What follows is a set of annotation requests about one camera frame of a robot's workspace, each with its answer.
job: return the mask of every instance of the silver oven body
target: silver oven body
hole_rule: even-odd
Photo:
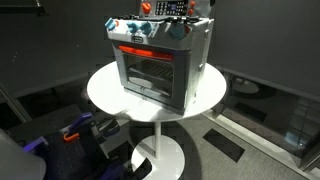
[[[148,16],[143,9],[145,2],[156,5]],[[189,7],[187,1],[183,1],[184,6],[180,2],[143,1],[140,17],[110,18],[106,27],[121,84],[127,92],[183,114],[196,99],[207,61],[213,20],[191,14],[181,16]],[[201,5],[201,2],[204,12],[208,13],[209,1],[199,0],[195,4]],[[158,7],[184,11],[170,16],[161,14],[163,11]],[[201,14],[194,6],[191,8],[195,14]]]

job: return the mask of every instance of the black wall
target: black wall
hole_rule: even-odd
[[[217,0],[208,61],[320,99],[320,1]]]
[[[107,17],[137,14],[139,7],[137,0],[40,2],[49,16],[0,14],[0,82],[12,93],[50,86],[111,62],[113,49],[104,37]],[[0,5],[9,3],[0,0]]]

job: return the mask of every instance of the floor mat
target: floor mat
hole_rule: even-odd
[[[238,162],[244,153],[243,148],[213,129],[207,132],[203,138],[235,162]]]

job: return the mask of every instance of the control knob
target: control knob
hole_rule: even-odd
[[[152,31],[152,25],[150,22],[146,22],[144,24],[141,25],[140,27],[141,29],[141,32],[144,34],[144,35],[148,35],[151,33]]]
[[[192,8],[193,8],[193,7],[194,7],[194,5],[196,5],[196,2],[191,1],[191,2],[190,2],[190,7],[192,7]]]
[[[186,34],[184,24],[182,22],[172,24],[172,27],[170,28],[170,34],[176,40],[183,39]]]
[[[151,5],[150,5],[150,3],[142,3],[141,6],[142,6],[142,11],[143,11],[145,14],[149,14],[149,13],[150,13],[150,11],[151,11]]]
[[[129,31],[131,33],[136,33],[138,31],[138,29],[139,29],[138,24],[135,23],[135,22],[127,22],[127,26],[128,26]]]
[[[109,31],[112,31],[112,30],[114,30],[114,28],[116,28],[116,23],[115,23],[115,21],[114,21],[112,18],[110,18],[110,19],[106,22],[105,27],[106,27]]]

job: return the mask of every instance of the oven door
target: oven door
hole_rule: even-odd
[[[114,52],[127,92],[176,112],[184,109],[189,51],[114,43]]]
[[[172,63],[129,54],[123,54],[123,59],[128,83],[140,86],[144,95],[148,95],[146,90],[151,90],[159,96],[172,98]]]

